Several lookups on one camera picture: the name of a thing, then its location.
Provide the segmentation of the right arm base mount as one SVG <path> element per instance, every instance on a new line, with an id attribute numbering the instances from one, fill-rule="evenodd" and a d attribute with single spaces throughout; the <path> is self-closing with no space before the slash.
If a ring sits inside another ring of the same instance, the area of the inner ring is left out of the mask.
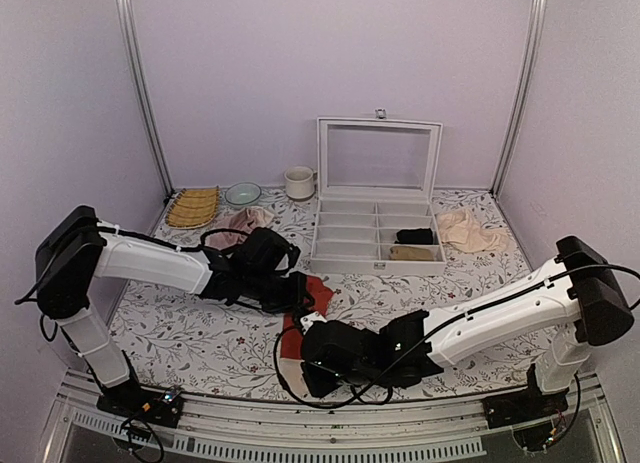
<path id="1" fill-rule="evenodd" d="M 556 444 L 572 427 L 564 412 L 568 409 L 568 390 L 543 394 L 536 388 L 529 388 L 482 400 L 485 418 L 490 429 L 544 422 L 516 429 L 513 438 L 520 448 L 530 453 L 544 452 Z"/>

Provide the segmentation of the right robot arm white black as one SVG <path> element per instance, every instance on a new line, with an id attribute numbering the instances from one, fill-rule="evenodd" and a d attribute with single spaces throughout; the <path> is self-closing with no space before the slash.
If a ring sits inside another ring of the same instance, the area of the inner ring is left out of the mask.
<path id="1" fill-rule="evenodd" d="M 550 356 L 535 364 L 534 383 L 517 398 L 524 418 L 539 418 L 568 388 L 589 348 L 616 341 L 635 323 L 615 276 L 620 266 L 576 236 L 556 247 L 554 258 L 504 288 L 414 311 L 377 332 L 319 313 L 303 317 L 300 367 L 309 393 L 323 398 L 343 384 L 408 388 L 505 340 L 566 325 Z"/>

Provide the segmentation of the red and white underwear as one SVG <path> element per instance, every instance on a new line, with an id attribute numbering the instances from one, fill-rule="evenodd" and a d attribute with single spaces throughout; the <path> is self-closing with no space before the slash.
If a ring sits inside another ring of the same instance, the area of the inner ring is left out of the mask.
<path id="1" fill-rule="evenodd" d="M 302 316 L 286 314 L 283 319 L 283 329 L 292 327 L 286 332 L 279 343 L 276 352 L 277 363 L 282 376 L 289 384 L 290 389 L 299 397 L 308 397 L 309 392 L 304 381 L 301 364 L 303 362 L 301 347 L 303 337 L 316 317 L 325 317 L 334 292 L 327 287 L 324 281 L 316 276 L 308 276 L 306 290 L 311 295 L 314 303 L 310 309 L 305 309 Z"/>

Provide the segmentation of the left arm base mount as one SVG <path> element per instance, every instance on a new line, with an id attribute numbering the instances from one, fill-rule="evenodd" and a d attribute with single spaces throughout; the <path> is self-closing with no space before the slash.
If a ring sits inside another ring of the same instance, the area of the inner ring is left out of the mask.
<path id="1" fill-rule="evenodd" d="M 184 406 L 183 389 L 145 389 L 136 381 L 127 381 L 112 388 L 102 388 L 97 408 L 126 418 L 139 417 L 142 421 L 167 428 L 176 428 Z"/>

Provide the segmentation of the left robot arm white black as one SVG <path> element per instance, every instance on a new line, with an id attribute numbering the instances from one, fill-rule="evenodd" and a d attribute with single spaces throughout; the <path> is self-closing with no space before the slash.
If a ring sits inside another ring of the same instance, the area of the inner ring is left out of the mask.
<path id="1" fill-rule="evenodd" d="M 17 304 L 34 303 L 56 322 L 92 371 L 102 394 L 128 417 L 148 409 L 126 354 L 90 307 L 96 279 L 156 284 L 267 314 L 308 314 L 314 299 L 296 271 L 300 250 L 269 228 L 239 231 L 240 242 L 216 249 L 184 247 L 126 231 L 75 208 L 38 246 L 36 280 Z"/>

